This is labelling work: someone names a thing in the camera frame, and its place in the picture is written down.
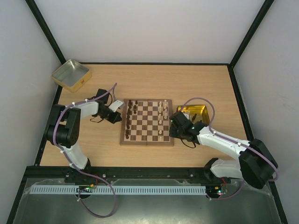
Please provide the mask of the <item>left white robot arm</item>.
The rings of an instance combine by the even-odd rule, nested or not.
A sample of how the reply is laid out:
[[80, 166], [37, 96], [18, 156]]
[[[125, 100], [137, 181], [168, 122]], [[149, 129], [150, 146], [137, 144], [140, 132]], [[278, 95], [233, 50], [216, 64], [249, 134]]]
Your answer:
[[60, 149], [71, 168], [84, 170], [90, 165], [78, 142], [81, 119], [99, 116], [112, 124], [122, 121], [117, 110], [125, 103], [116, 100], [106, 105], [104, 99], [85, 99], [69, 106], [55, 104], [50, 111], [45, 138]]

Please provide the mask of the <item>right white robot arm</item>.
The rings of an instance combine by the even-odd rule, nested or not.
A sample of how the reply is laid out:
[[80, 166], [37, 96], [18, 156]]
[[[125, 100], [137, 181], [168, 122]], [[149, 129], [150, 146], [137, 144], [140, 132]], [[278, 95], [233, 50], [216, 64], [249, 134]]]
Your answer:
[[243, 179], [256, 189], [262, 189], [271, 180], [278, 164], [266, 145], [258, 139], [239, 140], [213, 130], [198, 121], [192, 123], [183, 112], [170, 117], [170, 136], [196, 145], [214, 148], [233, 158], [232, 161], [216, 159], [205, 169], [204, 178], [213, 183], [220, 177]]

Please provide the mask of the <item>wooden chess board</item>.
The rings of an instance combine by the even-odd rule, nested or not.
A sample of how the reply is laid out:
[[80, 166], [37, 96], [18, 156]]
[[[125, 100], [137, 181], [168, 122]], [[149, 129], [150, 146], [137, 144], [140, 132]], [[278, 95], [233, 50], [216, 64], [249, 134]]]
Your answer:
[[[121, 146], [174, 146], [174, 139], [169, 136], [171, 126], [170, 116], [173, 114], [172, 100], [167, 100], [168, 119], [164, 119], [163, 99], [124, 99], [120, 132]], [[159, 102], [162, 101], [162, 113], [159, 113]]]

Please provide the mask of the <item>gold green tin box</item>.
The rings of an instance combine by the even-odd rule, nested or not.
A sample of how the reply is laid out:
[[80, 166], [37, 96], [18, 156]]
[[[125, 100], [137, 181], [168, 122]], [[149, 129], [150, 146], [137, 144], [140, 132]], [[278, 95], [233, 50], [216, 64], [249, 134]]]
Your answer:
[[180, 105], [177, 107], [177, 111], [180, 110], [182, 110], [182, 113], [184, 113], [193, 124], [200, 121], [207, 125], [210, 123], [207, 107], [205, 105], [187, 105], [185, 107]]

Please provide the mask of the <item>empty silver tin lid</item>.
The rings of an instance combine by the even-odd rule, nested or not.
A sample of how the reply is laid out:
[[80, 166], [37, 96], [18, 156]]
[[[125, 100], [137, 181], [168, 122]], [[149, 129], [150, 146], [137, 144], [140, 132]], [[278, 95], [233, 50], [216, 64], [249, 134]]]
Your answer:
[[69, 92], [77, 92], [91, 77], [90, 69], [70, 59], [51, 74], [52, 79]]

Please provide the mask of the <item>black aluminium frame rail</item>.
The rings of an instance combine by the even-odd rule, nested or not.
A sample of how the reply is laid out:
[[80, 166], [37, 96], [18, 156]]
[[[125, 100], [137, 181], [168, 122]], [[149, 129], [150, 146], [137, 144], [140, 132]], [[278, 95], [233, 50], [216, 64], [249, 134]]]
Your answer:
[[[207, 168], [129, 168], [91, 167], [87, 173], [96, 175], [108, 182], [124, 180], [176, 180], [192, 184], [217, 185], [223, 181], [231, 183], [233, 177], [215, 177]], [[66, 183], [96, 183], [96, 178], [79, 173], [70, 167], [28, 166], [23, 178], [62, 178]]]

